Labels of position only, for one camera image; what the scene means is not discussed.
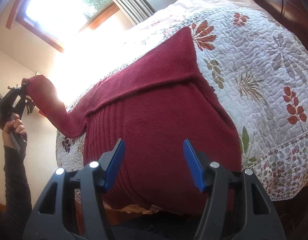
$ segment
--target orange leaf pattern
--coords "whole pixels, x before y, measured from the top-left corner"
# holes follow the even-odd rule
[[[241,15],[240,13],[234,14],[233,24],[238,27],[245,26],[246,21],[250,18],[247,15]]]
[[[299,99],[296,97],[296,93],[294,91],[291,91],[289,86],[286,86],[283,88],[285,95],[283,95],[283,99],[285,102],[292,102],[293,105],[287,104],[286,105],[286,110],[288,111],[289,114],[292,116],[288,117],[287,120],[290,124],[296,124],[297,122],[300,123],[302,131],[303,127],[300,122],[306,122],[307,121],[307,116],[304,113],[304,108],[303,106],[298,106],[299,105]]]
[[[210,42],[215,41],[216,35],[209,35],[213,30],[214,26],[208,26],[207,20],[203,21],[196,29],[197,24],[192,24],[193,40],[196,42],[200,51],[203,49],[213,50],[215,47]]]

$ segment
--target dark sleeve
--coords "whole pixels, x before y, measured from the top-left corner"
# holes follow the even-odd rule
[[[6,210],[3,216],[14,233],[21,238],[32,211],[31,192],[27,183],[23,159],[17,150],[6,146],[4,149]]]

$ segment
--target wooden window trim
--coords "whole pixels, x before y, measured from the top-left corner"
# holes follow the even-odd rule
[[[29,2],[30,0],[15,0],[6,22],[6,28],[10,30],[15,25],[15,22],[18,22],[31,33],[35,34],[43,41],[57,49],[59,52],[64,53],[63,43],[44,31],[26,16],[25,11]],[[95,30],[118,10],[119,7],[113,1],[110,1],[87,21],[87,23],[81,28],[80,32],[86,28]]]

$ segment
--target window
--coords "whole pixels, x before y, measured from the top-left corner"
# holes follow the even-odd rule
[[[63,52],[79,31],[97,28],[117,11],[112,0],[16,0],[6,27],[15,20]]]

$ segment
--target hand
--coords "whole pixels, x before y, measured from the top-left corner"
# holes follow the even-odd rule
[[[11,129],[15,128],[15,132],[19,133],[26,142],[27,142],[27,132],[25,130],[25,127],[23,126],[22,120],[19,119],[18,114],[14,114],[14,119],[15,120],[6,122],[4,129],[3,129],[2,136],[3,136],[3,142],[5,146],[16,149],[16,147],[13,145],[12,140],[10,138]]]

